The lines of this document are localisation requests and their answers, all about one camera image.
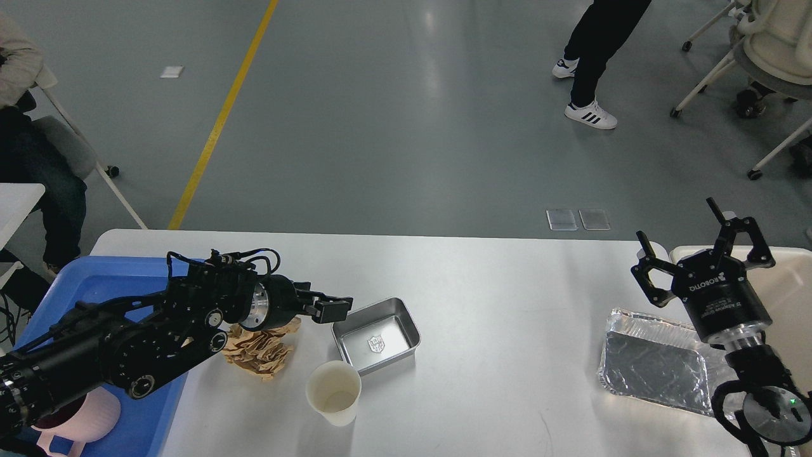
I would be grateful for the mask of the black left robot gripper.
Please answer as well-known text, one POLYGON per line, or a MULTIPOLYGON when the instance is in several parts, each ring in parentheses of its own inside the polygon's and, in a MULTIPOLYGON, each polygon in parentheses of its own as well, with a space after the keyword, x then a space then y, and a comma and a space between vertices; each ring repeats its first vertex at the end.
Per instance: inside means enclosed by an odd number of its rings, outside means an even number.
POLYGON ((334 297, 312 290, 310 282, 291 281, 284 275, 261 277, 253 289, 249 310, 240 326, 248 331, 280 329, 300 315, 314 323, 343 322, 353 307, 352 297, 334 297))

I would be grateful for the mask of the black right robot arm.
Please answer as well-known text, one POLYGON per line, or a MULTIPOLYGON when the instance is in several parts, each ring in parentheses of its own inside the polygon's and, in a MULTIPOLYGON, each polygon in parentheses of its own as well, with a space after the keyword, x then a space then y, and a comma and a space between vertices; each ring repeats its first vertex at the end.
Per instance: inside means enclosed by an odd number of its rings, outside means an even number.
POLYGON ((734 371, 711 396, 714 419, 753 456, 768 455, 810 441, 810 393, 797 387, 778 352, 768 345, 772 318, 748 279, 755 268, 776 262, 754 217, 707 204, 719 223, 713 246, 678 262, 659 258, 641 230, 641 249, 631 273, 647 300, 658 308, 679 299, 702 343, 724 350, 734 371))

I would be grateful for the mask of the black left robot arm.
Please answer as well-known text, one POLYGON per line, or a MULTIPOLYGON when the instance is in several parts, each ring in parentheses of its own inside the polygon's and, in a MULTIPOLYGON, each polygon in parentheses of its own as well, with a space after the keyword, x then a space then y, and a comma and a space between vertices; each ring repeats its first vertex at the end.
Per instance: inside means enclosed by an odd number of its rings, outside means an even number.
POLYGON ((2 356, 2 438, 102 385, 142 399, 226 347, 221 325, 278 329, 300 315, 345 321, 351 297, 279 275, 270 248, 192 260, 166 255, 166 288, 78 301, 46 333, 2 356))

